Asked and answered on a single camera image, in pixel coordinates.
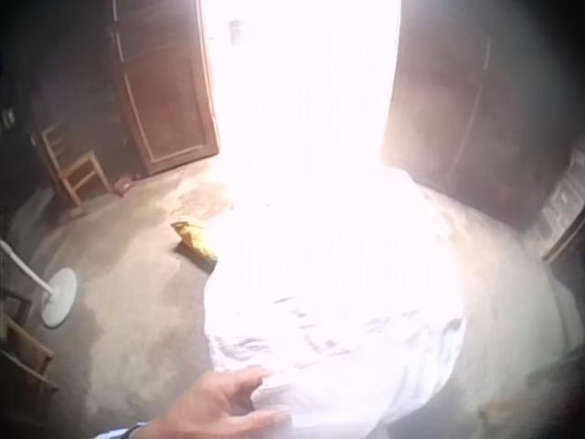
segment white cloth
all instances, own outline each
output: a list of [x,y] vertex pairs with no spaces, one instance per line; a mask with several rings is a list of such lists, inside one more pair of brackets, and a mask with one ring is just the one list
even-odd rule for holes
[[274,372],[253,395],[292,415],[273,437],[366,437],[451,375],[464,332],[457,266],[405,173],[379,169],[302,204],[236,205],[218,225],[211,358],[216,370]]

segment wooden chair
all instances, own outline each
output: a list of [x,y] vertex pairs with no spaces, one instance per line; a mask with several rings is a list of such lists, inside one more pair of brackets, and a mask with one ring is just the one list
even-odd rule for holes
[[[42,131],[43,145],[47,150],[51,165],[54,166],[58,180],[67,190],[76,206],[81,206],[81,199],[77,191],[93,177],[98,177],[108,192],[112,186],[101,170],[100,162],[93,150],[78,157],[71,157],[72,142],[69,130],[64,122],[54,123]],[[73,181],[74,174],[78,174],[77,181]]]
[[53,352],[0,313],[0,424],[12,432],[44,429],[51,396],[59,389],[47,379]]

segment wooden door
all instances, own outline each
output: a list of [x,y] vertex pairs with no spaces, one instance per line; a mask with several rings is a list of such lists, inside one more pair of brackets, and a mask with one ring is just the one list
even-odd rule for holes
[[112,0],[123,111],[149,174],[218,152],[199,0]]

